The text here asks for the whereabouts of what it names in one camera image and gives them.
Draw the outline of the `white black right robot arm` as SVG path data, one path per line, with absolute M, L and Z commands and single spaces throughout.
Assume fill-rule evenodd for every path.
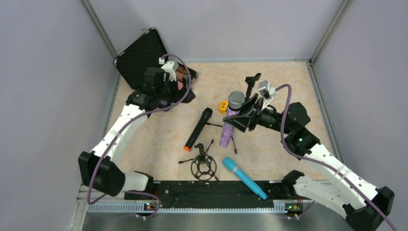
M 310 118 L 301 103 L 287 101 L 283 112 L 279 113 L 269 104 L 271 99 L 271 96 L 257 95 L 246 98 L 242 92 L 234 91 L 227 100 L 224 122 L 243 132 L 256 126 L 278 131 L 288 154 L 317 170 L 328 182 L 319 183 L 294 170 L 283 179 L 290 193 L 336 212 L 356 231 L 374 231 L 382 222 L 395 229 L 388 218 L 394 192 L 365 181 L 338 160 L 306 128 Z

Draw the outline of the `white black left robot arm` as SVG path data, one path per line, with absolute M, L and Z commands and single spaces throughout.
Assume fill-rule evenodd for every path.
M 197 72 L 190 68 L 185 71 L 181 80 L 177 78 L 179 68 L 169 64 L 147 67 L 142 72 L 111 129 L 91 151 L 79 155 L 84 185 L 109 196 L 146 190 L 147 174 L 125 172 L 118 165 L 131 138 L 152 113 L 169 110 L 178 103 L 190 103 L 195 98 L 191 85 L 198 77 Z

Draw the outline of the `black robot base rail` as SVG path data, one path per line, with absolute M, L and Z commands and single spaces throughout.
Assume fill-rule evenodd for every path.
M 307 200 L 280 181 L 257 180 L 256 184 L 266 193 L 266 200 L 240 180 L 154 181 L 148 183 L 146 193 L 158 197 L 163 208 L 272 208 L 278 200 L 288 200 L 296 205 Z

